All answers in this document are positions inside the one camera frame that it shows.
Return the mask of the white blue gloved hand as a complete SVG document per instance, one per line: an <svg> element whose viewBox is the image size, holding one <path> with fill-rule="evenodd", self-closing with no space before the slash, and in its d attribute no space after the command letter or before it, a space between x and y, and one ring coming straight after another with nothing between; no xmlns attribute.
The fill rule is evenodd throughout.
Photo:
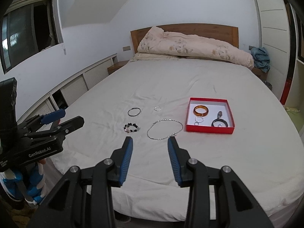
<svg viewBox="0 0 304 228"><path fill-rule="evenodd" d="M36 162L25 172L1 172L1 186L10 199L38 206L47 195L43 164Z"/></svg>

